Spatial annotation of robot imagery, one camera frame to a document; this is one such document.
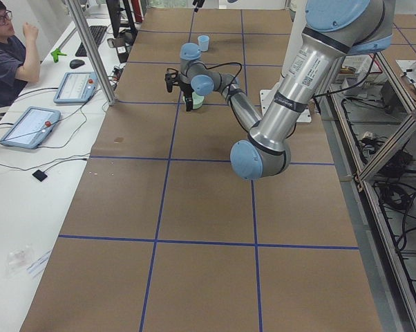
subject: glasses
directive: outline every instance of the glasses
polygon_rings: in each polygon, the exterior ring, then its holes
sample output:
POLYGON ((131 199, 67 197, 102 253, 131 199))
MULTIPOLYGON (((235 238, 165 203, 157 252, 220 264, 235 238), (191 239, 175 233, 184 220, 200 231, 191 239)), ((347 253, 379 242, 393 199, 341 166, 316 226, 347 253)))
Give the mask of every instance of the glasses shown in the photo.
POLYGON ((10 10, 6 10, 6 13, 0 16, 0 26, 4 26, 7 23, 6 19, 8 21, 11 21, 12 18, 13 18, 12 12, 10 10))

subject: computer mouse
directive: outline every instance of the computer mouse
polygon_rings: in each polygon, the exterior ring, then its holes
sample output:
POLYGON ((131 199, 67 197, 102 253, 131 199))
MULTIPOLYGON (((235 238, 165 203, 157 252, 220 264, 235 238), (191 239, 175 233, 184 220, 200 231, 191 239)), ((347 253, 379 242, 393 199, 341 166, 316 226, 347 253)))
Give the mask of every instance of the computer mouse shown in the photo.
POLYGON ((71 69, 76 69, 80 66, 85 65, 85 61, 81 60, 81 59, 73 59, 70 61, 70 68, 71 69))

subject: table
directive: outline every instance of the table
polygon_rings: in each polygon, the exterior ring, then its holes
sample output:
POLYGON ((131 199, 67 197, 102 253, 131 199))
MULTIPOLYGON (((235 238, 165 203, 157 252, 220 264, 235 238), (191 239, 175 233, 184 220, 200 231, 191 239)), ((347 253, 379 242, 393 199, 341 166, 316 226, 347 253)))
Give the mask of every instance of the table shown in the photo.
POLYGON ((208 34, 202 60, 242 62, 258 105, 290 32, 285 10, 149 9, 22 332, 382 331, 388 304, 319 115, 298 124, 286 172, 244 181, 229 151, 246 133, 225 100, 189 113, 165 89, 181 45, 208 34))
MULTIPOLYGON (((88 23, 107 26, 109 20, 89 19, 88 23)), ((73 28, 74 25, 71 23, 54 48, 61 44, 73 28)), ((119 62, 115 50, 108 47, 106 38, 101 43, 99 51, 106 72, 110 75, 113 67, 118 66, 119 62)), ((69 62, 75 58, 79 43, 79 35, 75 33, 62 48, 62 52, 68 56, 59 57, 58 63, 54 63, 48 54, 41 64, 40 81, 28 84, 22 93, 58 86, 64 73, 73 71, 69 68, 69 62)), ((86 64, 76 71, 93 71, 89 59, 82 59, 86 64)), ((63 118, 71 115, 67 120, 60 122, 43 143, 49 147, 64 145, 81 123, 84 123, 80 130, 71 137, 71 141, 65 147, 59 149, 24 151, 0 145, 0 163, 26 169, 57 158, 85 155, 90 152, 108 106, 104 94, 98 91, 83 108, 83 114, 75 113, 78 105, 56 105, 53 102, 54 95, 55 90, 45 90, 17 98, 1 122, 15 122, 29 106, 59 109, 63 118)), ((5 132, 5 128, 0 129, 0 137, 5 132)), ((17 273, 10 273, 6 268, 8 254, 29 248, 29 252, 32 253, 31 261, 36 261, 50 252, 85 166, 86 162, 82 160, 60 163, 47 172, 48 178, 44 182, 32 177, 35 169, 23 172, 0 166, 0 332, 19 330, 41 278, 41 273, 33 276, 27 273, 25 268, 17 273)))

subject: white desk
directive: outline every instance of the white desk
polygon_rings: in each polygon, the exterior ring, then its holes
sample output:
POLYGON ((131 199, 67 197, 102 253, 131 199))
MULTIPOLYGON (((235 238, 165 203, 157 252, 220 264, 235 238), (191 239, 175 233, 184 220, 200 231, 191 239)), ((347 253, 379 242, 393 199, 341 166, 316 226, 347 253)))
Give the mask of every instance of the white desk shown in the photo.
MULTIPOLYGON (((108 25, 109 21, 89 19, 88 24, 108 25)), ((59 44, 72 29, 73 24, 60 37, 59 44)), ((115 50, 107 46, 106 39, 109 37, 112 36, 105 37, 99 47, 108 74, 119 64, 115 50)), ((58 86, 64 73, 73 71, 69 68, 69 62, 75 58, 74 54, 79 43, 79 36, 75 33, 61 49, 68 56, 59 57, 59 62, 56 64, 51 55, 48 55, 41 65, 40 81, 37 84, 28 84, 23 93, 33 89, 58 86)), ((86 64, 75 71, 93 71, 89 59, 82 59, 86 64)), ((29 106, 59 109, 62 117, 71 114, 79 107, 78 105, 57 106, 53 102, 54 95, 55 90, 47 90, 18 98, 1 122, 15 122, 29 106)), ((56 158, 87 154, 99 133, 106 108, 104 94, 98 91, 83 108, 87 121, 65 147, 23 150, 0 145, 0 163, 25 169, 56 158)), ((43 145, 62 146, 84 119, 84 116, 78 112, 60 122, 43 145)), ((5 132, 6 129, 0 129, 0 138, 5 132)), ((35 261, 53 248, 85 165, 86 162, 82 160, 61 163, 48 170, 48 178, 43 182, 39 182, 31 175, 34 170, 23 172, 0 166, 0 332, 20 330, 42 276, 40 273, 32 277, 26 269, 15 274, 7 273, 8 254, 29 245, 35 261)))

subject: tablet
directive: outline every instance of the tablet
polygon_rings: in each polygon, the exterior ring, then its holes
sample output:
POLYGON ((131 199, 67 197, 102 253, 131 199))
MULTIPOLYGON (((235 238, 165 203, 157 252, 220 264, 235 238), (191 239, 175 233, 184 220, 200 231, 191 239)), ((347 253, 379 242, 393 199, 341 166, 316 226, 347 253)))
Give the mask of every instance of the tablet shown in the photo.
POLYGON ((79 104, 87 102, 97 86, 96 73, 65 73, 54 102, 56 104, 79 104))
POLYGON ((59 122, 61 112, 55 109, 28 107, 0 140, 8 147, 35 149, 59 122))

